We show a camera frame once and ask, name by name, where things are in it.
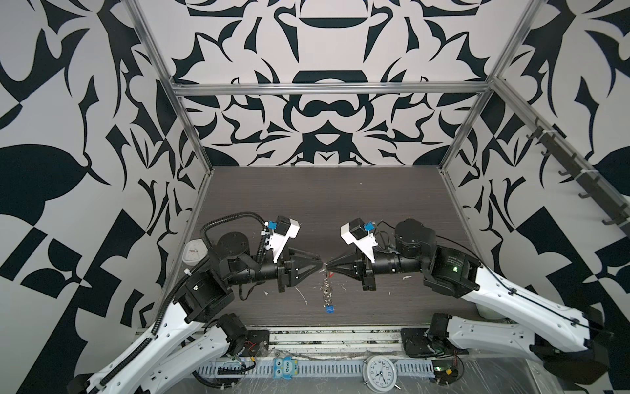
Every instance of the clock face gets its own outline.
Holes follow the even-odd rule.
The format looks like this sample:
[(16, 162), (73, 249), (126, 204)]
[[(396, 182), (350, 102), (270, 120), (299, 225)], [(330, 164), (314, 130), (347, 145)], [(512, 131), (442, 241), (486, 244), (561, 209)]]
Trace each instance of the clock face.
[(391, 388), (396, 382), (394, 364), (386, 357), (373, 358), (367, 365), (367, 376), (380, 389)]

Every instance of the white alarm clock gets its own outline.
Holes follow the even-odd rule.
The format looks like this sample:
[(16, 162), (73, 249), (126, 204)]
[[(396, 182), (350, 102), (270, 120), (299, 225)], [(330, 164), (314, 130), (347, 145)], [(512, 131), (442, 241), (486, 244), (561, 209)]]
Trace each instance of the white alarm clock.
[(377, 393), (385, 393), (396, 386), (396, 366), (385, 356), (372, 356), (365, 360), (363, 368), (365, 384)]

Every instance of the transparent plastic sheet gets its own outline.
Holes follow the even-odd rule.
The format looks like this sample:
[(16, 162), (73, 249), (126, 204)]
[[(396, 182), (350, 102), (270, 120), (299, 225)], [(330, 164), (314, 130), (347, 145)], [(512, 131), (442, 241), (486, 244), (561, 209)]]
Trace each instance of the transparent plastic sheet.
[[(400, 376), (397, 385), (400, 390), (393, 389), (392, 393), (421, 393), (421, 394), (545, 394), (555, 393), (549, 384), (541, 387), (537, 385), (530, 364), (517, 357), (493, 357), (491, 355), (461, 355), (465, 372), (459, 380), (449, 386), (439, 386), (432, 379)], [(203, 394), (218, 393), (220, 390), (207, 388), (190, 376), (172, 387), (168, 394)], [(233, 394), (246, 393), (300, 393), (300, 394), (328, 394), (328, 393), (373, 393), (361, 377), (344, 378), (300, 378), (290, 380), (268, 378), (243, 378), (234, 388), (224, 392)]]

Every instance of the robotic arm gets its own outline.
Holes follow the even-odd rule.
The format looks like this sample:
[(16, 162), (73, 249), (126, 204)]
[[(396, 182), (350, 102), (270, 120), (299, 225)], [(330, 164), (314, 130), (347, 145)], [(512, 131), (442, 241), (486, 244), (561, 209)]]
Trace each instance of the robotic arm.
[[(216, 244), (206, 235), (211, 227), (242, 217), (252, 217), (263, 226), (255, 256), (250, 255), (249, 241), (242, 233), (225, 234)], [(276, 279), (278, 291), (283, 292), (286, 286), (295, 286), (321, 269), (319, 256), (285, 248), (299, 228), (293, 219), (279, 216), (275, 222), (264, 221), (252, 212), (206, 224), (201, 230), (202, 239), (186, 246), (184, 261), (193, 265), (192, 269), (185, 270), (186, 275), (167, 295), (151, 329), (101, 371), (76, 376), (67, 387), (69, 394), (164, 393), (199, 365), (224, 354), (240, 362), (243, 372), (253, 368), (246, 367), (236, 357), (248, 335), (239, 318), (232, 313), (213, 319), (234, 300), (233, 285), (241, 287)], [(202, 337), (178, 350), (185, 339), (215, 321)], [(209, 381), (203, 383), (216, 388), (222, 386)]]
[(437, 245), (434, 230), (407, 219), (395, 227), (395, 246), (382, 250), (371, 222), (355, 219), (341, 227), (341, 237), (355, 249), (333, 259), (328, 270), (376, 290), (376, 274), (422, 272), (434, 291), (487, 306), (514, 324), (474, 322), (436, 313), (421, 337), (405, 342), (409, 356), (431, 357), (458, 349), (486, 349), (517, 354), (552, 374), (591, 384), (608, 371), (602, 314), (569, 308), (540, 297), (499, 276), (477, 258)]

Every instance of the black and white patterned wall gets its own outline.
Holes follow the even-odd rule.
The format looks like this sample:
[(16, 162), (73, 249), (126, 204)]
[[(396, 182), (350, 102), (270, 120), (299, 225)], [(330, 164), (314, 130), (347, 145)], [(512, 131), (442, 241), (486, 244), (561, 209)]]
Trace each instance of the black and white patterned wall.
[[(630, 195), (627, 99), (630, 4), (549, 0), (506, 73), (507, 81), (616, 189)], [(615, 333), (611, 369), (590, 394), (630, 390), (630, 240), (554, 158), (527, 139), (496, 95), (449, 168), (486, 261), (557, 302), (604, 312)]]
[(204, 170), (117, 0), (0, 4), (3, 393), (63, 393), (147, 325)]
[[(526, 4), (140, 3), (181, 84), (484, 80)], [(185, 105), (213, 165), (436, 165), (473, 96), (188, 97)]]

